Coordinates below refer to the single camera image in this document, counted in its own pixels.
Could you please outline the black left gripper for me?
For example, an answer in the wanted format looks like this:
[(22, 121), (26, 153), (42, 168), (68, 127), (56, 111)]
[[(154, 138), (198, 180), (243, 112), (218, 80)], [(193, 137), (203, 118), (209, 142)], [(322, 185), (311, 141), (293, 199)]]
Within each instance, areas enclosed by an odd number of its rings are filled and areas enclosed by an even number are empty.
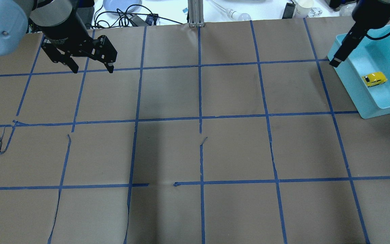
[(74, 57), (88, 57), (104, 64), (112, 74), (118, 52), (106, 35), (94, 39), (90, 37), (77, 14), (70, 14), (64, 21), (54, 26), (42, 26), (45, 38), (42, 50), (54, 63), (62, 63), (77, 74), (79, 66)]

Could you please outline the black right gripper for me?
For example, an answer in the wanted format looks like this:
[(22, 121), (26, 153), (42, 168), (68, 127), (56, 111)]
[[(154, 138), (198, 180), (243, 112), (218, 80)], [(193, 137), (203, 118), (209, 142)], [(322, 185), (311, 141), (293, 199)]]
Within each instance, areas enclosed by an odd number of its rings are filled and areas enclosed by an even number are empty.
[(379, 29), (385, 25), (385, 11), (383, 10), (355, 10), (352, 17), (355, 24), (342, 40), (341, 46), (329, 62), (329, 65), (334, 68), (337, 68), (342, 61), (347, 59), (370, 29)]

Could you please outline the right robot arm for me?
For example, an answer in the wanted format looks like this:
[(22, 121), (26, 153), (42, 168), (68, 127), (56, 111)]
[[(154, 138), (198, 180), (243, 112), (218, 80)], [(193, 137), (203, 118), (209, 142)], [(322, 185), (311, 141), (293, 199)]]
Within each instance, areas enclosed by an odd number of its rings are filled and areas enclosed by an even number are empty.
[(367, 34), (370, 29), (381, 29), (390, 21), (390, 0), (358, 0), (352, 11), (352, 18), (355, 24), (330, 60), (329, 64), (334, 68), (348, 58), (364, 37), (378, 41), (390, 36), (390, 32), (382, 37), (372, 37)]

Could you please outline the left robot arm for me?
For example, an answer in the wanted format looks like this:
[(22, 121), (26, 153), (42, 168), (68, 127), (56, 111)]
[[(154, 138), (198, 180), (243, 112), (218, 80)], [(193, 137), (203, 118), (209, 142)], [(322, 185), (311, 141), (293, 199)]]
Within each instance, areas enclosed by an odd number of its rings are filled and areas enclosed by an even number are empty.
[(41, 48), (54, 63), (79, 71), (74, 57), (87, 57), (104, 64), (111, 74), (117, 50), (109, 38), (94, 39), (70, 0), (0, 0), (0, 56), (19, 46), (32, 21), (44, 35)]

